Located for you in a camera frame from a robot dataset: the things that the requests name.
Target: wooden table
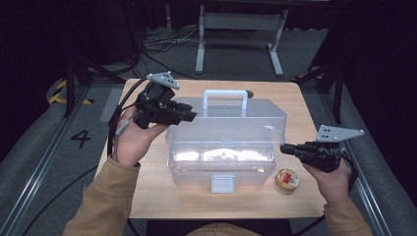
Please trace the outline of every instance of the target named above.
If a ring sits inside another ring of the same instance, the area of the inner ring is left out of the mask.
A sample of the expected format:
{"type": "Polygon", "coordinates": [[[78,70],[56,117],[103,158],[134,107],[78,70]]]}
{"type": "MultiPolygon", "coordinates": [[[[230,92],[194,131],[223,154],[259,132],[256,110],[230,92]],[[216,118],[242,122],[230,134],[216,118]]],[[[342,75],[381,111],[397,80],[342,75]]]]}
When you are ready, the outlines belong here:
{"type": "MultiPolygon", "coordinates": [[[[122,97],[137,80],[129,80],[122,97]]],[[[180,90],[175,97],[203,97],[205,89],[249,89],[254,98],[266,98],[287,114],[286,142],[304,144],[316,138],[303,95],[293,83],[186,81],[177,80],[180,90]]],[[[144,82],[127,100],[135,101],[144,82]]],[[[276,149],[277,168],[263,186],[236,186],[233,194],[212,194],[210,186],[177,186],[167,167],[168,145],[165,134],[160,135],[141,160],[142,168],[133,199],[132,218],[143,219],[231,219],[231,218],[292,218],[318,217],[323,214],[325,199],[316,180],[303,168],[298,158],[276,149]],[[300,179],[299,187],[284,195],[274,184],[274,175],[281,168],[294,170],[300,179]]],[[[106,147],[99,169],[106,160],[106,147]]]]}

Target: small jar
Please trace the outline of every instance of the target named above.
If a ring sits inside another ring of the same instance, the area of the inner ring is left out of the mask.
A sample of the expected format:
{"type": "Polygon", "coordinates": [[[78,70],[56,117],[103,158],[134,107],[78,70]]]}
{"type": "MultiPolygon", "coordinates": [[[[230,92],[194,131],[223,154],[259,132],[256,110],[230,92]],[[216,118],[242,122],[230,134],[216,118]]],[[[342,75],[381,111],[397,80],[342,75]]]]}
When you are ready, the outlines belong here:
{"type": "Polygon", "coordinates": [[[298,187],[298,176],[290,169],[281,169],[275,176],[275,184],[284,194],[290,194],[298,187]]]}

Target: container handle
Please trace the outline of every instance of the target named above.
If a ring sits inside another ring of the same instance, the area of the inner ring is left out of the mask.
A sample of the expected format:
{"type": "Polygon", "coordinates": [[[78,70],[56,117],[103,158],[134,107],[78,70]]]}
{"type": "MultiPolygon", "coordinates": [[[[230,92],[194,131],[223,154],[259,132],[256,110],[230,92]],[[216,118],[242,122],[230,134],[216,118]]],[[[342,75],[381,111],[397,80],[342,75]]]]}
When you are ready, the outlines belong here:
{"type": "Polygon", "coordinates": [[[206,89],[203,97],[204,116],[208,116],[209,96],[242,96],[242,117],[246,116],[246,107],[248,105],[248,93],[245,90],[227,90],[227,89],[206,89]]]}

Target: clear plastic container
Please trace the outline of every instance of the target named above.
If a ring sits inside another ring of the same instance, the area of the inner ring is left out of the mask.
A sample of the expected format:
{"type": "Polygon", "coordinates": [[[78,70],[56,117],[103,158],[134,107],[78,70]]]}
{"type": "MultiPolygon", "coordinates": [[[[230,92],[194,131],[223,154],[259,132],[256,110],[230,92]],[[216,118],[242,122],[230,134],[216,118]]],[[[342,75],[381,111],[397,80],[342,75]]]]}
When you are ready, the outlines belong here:
{"type": "Polygon", "coordinates": [[[267,99],[248,99],[244,90],[206,90],[203,98],[175,100],[198,113],[166,133],[176,184],[221,186],[216,176],[233,185],[264,184],[276,168],[274,148],[285,143],[281,109],[267,99]]]}

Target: tan jacket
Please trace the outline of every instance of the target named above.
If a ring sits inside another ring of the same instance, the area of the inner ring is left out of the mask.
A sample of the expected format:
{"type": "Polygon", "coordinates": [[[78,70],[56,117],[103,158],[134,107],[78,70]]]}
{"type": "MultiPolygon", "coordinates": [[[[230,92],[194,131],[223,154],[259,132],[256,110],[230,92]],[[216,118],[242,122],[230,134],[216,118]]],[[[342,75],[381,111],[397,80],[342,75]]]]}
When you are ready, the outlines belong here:
{"type": "MultiPolygon", "coordinates": [[[[129,167],[108,158],[83,196],[83,203],[63,235],[122,235],[132,208],[140,167],[129,167]]],[[[350,199],[325,205],[330,235],[372,235],[368,224],[350,199]]],[[[188,236],[259,235],[244,228],[219,223],[209,224],[188,236]]]]}

